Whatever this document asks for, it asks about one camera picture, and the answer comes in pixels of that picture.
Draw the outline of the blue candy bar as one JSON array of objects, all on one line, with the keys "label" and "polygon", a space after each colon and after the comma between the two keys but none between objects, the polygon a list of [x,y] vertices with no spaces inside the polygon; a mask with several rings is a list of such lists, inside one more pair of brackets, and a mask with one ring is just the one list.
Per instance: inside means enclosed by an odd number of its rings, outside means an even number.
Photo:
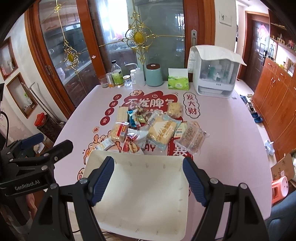
[{"label": "blue candy bar", "polygon": [[129,126],[131,128],[140,128],[141,124],[138,120],[138,114],[137,114],[137,110],[128,110],[127,111],[128,114],[128,122],[129,122]]}]

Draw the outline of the puffed rice cake packet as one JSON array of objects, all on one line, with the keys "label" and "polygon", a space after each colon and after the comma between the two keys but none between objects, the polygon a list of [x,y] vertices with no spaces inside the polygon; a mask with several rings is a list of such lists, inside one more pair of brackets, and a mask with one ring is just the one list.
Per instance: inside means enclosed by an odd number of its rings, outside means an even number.
[{"label": "puffed rice cake packet", "polygon": [[182,105],[179,102],[169,103],[166,114],[174,119],[180,118],[182,116]]}]

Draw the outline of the nut brittle clear packet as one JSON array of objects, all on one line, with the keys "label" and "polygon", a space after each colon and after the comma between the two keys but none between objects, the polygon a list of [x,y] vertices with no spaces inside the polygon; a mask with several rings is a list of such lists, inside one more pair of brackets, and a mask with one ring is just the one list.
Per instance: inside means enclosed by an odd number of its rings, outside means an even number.
[{"label": "nut brittle clear packet", "polygon": [[143,116],[143,118],[145,120],[145,123],[148,123],[149,122],[149,120],[150,120],[150,118],[151,118],[151,116],[153,114],[159,114],[159,111],[158,110],[151,109],[151,110],[147,110],[146,112],[144,112],[142,114],[142,116]]}]

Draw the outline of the orange red cracker packet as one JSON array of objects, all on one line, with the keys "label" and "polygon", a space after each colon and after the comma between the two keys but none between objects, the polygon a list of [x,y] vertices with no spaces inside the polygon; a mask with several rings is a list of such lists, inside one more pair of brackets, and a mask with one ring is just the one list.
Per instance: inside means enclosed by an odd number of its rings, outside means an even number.
[{"label": "orange red cracker packet", "polygon": [[109,137],[114,141],[124,142],[128,131],[128,123],[116,122],[109,134]]}]

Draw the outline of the cream wafer packet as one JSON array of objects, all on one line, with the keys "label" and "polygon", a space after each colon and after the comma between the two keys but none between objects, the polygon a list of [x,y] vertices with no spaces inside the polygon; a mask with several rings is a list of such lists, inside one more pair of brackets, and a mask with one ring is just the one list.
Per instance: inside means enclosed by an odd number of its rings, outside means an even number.
[{"label": "cream wafer packet", "polygon": [[116,122],[124,123],[128,121],[128,107],[122,106],[119,107],[117,115],[116,115]]}]

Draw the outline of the white cardboard tray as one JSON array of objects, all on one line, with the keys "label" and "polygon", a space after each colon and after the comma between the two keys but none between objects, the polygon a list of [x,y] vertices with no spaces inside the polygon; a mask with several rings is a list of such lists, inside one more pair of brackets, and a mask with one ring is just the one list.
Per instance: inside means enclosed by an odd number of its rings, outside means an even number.
[{"label": "white cardboard tray", "polygon": [[183,156],[94,150],[83,176],[99,168],[107,156],[114,159],[114,172],[102,200],[93,207],[99,226],[142,240],[182,240],[189,198]]}]

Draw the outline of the red white snack bag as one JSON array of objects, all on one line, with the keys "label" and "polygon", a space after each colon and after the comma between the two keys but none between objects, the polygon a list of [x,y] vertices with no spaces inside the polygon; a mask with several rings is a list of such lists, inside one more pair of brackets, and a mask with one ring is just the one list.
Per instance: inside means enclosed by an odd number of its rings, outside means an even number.
[{"label": "red white snack bag", "polygon": [[124,153],[143,155],[144,148],[147,142],[148,131],[134,130],[128,128],[125,141],[123,142]]}]

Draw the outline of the clear drinking glass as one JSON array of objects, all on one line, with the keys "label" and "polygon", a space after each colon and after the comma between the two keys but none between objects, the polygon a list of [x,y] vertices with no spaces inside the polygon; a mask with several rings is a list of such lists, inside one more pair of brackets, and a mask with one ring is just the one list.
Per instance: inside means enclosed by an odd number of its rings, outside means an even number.
[{"label": "clear drinking glass", "polygon": [[106,75],[102,75],[99,77],[99,82],[102,88],[108,88],[108,82],[106,79]]}]

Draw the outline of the small green candy packet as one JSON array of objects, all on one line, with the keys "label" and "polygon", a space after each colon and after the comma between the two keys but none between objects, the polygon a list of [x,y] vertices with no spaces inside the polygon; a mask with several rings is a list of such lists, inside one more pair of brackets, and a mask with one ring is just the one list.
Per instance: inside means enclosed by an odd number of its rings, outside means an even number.
[{"label": "small green candy packet", "polygon": [[140,123],[146,123],[145,118],[141,114],[137,115],[137,119]]}]

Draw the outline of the small clear nut packet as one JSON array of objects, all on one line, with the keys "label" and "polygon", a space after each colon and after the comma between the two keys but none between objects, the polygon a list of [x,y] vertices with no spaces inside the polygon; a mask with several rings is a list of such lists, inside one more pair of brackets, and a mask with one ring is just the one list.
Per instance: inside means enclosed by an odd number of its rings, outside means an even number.
[{"label": "small clear nut packet", "polygon": [[135,108],[137,115],[142,115],[143,113],[145,113],[145,108],[142,106],[137,106]]}]

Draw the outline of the small glass jar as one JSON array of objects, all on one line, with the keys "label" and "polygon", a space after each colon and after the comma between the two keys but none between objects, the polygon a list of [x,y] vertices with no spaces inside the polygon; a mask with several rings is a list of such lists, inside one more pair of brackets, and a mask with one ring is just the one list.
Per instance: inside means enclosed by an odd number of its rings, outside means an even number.
[{"label": "small glass jar", "polygon": [[132,80],[131,80],[130,75],[124,75],[123,80],[124,80],[124,83],[125,83],[126,87],[129,87],[129,86],[132,85]]}]

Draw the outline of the small white pill bottle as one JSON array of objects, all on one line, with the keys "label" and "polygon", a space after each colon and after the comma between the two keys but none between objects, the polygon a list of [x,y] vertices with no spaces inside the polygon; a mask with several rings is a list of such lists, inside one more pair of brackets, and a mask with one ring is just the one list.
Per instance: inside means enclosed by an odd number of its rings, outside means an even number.
[{"label": "small white pill bottle", "polygon": [[136,84],[135,74],[136,74],[135,69],[130,70],[130,78],[131,78],[132,84]]}]

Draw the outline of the white plastic bottle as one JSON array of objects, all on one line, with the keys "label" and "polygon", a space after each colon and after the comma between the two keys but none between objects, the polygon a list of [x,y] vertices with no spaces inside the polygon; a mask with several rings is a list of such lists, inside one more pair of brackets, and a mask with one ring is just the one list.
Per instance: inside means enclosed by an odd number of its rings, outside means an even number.
[{"label": "white plastic bottle", "polygon": [[136,63],[128,63],[125,64],[125,66],[133,66],[136,70],[135,78],[136,78],[136,84],[139,86],[145,86],[145,77],[144,77],[144,71],[139,68],[139,66]]}]

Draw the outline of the green tissue box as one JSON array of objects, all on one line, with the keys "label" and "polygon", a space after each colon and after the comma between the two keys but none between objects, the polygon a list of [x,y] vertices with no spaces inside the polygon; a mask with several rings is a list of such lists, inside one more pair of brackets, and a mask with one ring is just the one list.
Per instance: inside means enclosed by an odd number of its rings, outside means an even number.
[{"label": "green tissue box", "polygon": [[189,90],[187,68],[168,69],[168,89]]}]

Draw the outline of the wooden wall niche frame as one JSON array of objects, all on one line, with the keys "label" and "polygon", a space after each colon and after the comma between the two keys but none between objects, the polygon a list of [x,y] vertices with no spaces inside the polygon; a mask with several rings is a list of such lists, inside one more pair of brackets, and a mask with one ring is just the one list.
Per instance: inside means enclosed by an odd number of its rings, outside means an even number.
[{"label": "wooden wall niche frame", "polygon": [[18,73],[6,86],[22,114],[29,118],[37,103],[25,85],[21,73]]}]

